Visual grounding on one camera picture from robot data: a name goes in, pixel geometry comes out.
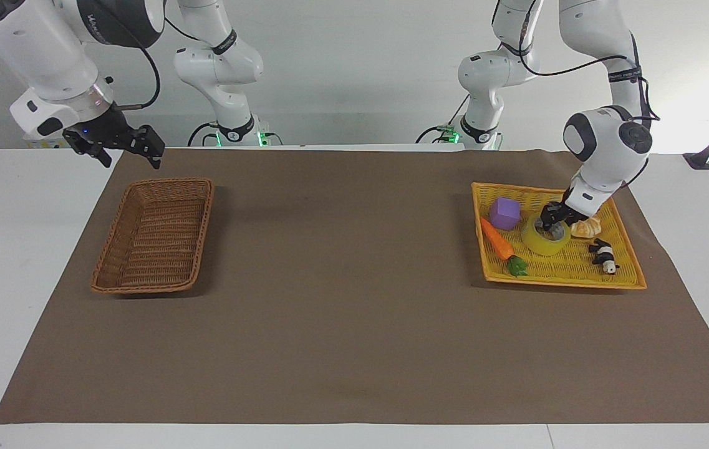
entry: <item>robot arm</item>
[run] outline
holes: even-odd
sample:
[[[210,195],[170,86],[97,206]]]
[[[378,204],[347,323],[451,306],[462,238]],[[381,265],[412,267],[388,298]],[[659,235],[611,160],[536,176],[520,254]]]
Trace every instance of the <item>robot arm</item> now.
[[[542,5],[543,0],[499,0],[492,26],[501,46],[467,57],[460,65],[460,83],[471,94],[456,129],[466,148],[483,148],[496,134],[503,110],[498,89],[536,77],[539,60],[533,35]],[[559,0],[559,28],[571,49],[602,59],[613,105],[568,120],[565,145],[583,166],[562,202],[543,210],[546,228],[596,214],[624,182],[641,173],[653,143],[637,44],[617,0]]]
[[[471,96],[468,111],[457,117],[455,130],[460,134],[466,148],[481,148],[491,145],[503,112],[503,99],[499,89],[520,85],[536,76],[526,70],[526,65],[539,69],[539,58],[534,50],[534,29],[543,0],[499,0],[493,13],[493,33],[501,40],[494,51],[473,54],[462,60],[459,70],[460,84]],[[523,33],[526,12],[531,17],[523,39],[523,48],[518,49]]]
[[[11,105],[12,116],[29,136],[44,138],[61,132],[75,152],[89,154],[106,167],[111,158],[104,148],[118,148],[140,154],[158,168],[163,140],[147,125],[138,130],[127,125],[113,102],[112,89],[78,38],[80,34],[86,40],[130,46],[126,31],[118,29],[118,17],[107,15],[108,6],[96,9],[96,5],[64,0],[61,8],[55,8],[50,0],[0,0],[0,57],[29,85]],[[124,7],[132,17],[154,11],[146,17],[157,21],[152,0]],[[138,27],[138,40],[155,42],[162,20],[159,29],[151,22]],[[79,25],[79,33],[70,25]]]
[[[260,120],[241,86],[260,79],[263,58],[238,38],[222,0],[178,3],[187,32],[206,45],[177,51],[177,75],[211,102],[225,145],[260,145]]]
[[[566,45],[603,62],[611,106],[577,113],[565,125],[565,146],[582,162],[562,204],[543,210],[546,227],[593,216],[623,183],[644,170],[653,145],[653,117],[643,88],[637,43],[617,0],[560,0],[559,30]]]

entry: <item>table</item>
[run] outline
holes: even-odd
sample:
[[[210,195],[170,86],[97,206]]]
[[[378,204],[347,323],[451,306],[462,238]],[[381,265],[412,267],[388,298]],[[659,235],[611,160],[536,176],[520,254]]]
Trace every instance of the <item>table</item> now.
[[[424,151],[442,147],[461,150],[457,145],[362,146],[347,150]],[[63,150],[0,150],[0,298],[9,288],[24,298],[18,304],[0,302],[0,398],[110,173]],[[632,190],[709,326],[709,173],[689,170],[679,157],[654,156],[645,176]],[[229,447],[296,447],[300,443],[321,447],[332,442],[344,447],[484,447],[490,442],[494,447],[553,444],[557,448],[611,444],[659,447],[666,441],[677,442],[680,447],[707,447],[709,425],[0,426],[0,442],[15,443],[16,447],[41,447],[44,442],[53,447],[64,443],[94,447],[103,441],[149,447],[171,447],[175,443],[203,447],[226,441]]]

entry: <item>yellow tape roll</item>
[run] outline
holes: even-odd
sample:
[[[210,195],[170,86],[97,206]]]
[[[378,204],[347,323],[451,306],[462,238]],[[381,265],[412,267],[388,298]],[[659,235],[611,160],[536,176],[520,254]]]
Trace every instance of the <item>yellow tape roll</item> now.
[[[540,256],[554,256],[565,248],[567,242],[571,241],[571,228],[562,223],[554,224],[551,228],[551,235],[554,239],[547,239],[540,235],[539,229],[543,229],[543,220],[539,216],[532,216],[523,228],[521,239],[532,252]]]

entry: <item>brown mat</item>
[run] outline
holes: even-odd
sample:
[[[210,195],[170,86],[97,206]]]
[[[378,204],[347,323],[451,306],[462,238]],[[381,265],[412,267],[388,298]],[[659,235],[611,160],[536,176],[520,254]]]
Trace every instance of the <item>brown mat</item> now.
[[[0,423],[709,422],[708,327],[628,191],[647,291],[482,279],[471,182],[564,188],[576,168],[542,151],[124,156]],[[153,176],[218,187],[197,285],[92,293],[124,188]]]

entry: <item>yellow plastic tray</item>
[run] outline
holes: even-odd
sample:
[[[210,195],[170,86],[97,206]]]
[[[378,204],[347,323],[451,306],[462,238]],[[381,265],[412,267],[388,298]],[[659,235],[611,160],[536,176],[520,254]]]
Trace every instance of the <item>yellow plastic tray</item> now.
[[[615,261],[620,266],[616,275],[609,276],[603,273],[600,265],[592,264],[593,255],[587,247],[592,244],[593,239],[571,239],[561,253],[550,258],[532,253],[521,242],[521,231],[529,216],[538,214],[550,201],[561,201],[563,190],[477,182],[474,182],[471,188],[476,213],[476,235],[479,236],[479,252],[482,255],[482,270],[488,281],[625,290],[648,288],[614,200],[606,201],[599,211],[603,229],[599,238],[611,243]],[[512,244],[516,255],[528,262],[529,276],[520,276],[520,278],[512,276],[506,269],[506,262],[497,257],[490,242],[483,236],[479,218],[483,216],[489,219],[490,206],[500,196],[520,202],[521,222],[514,230],[499,229],[499,232]]]

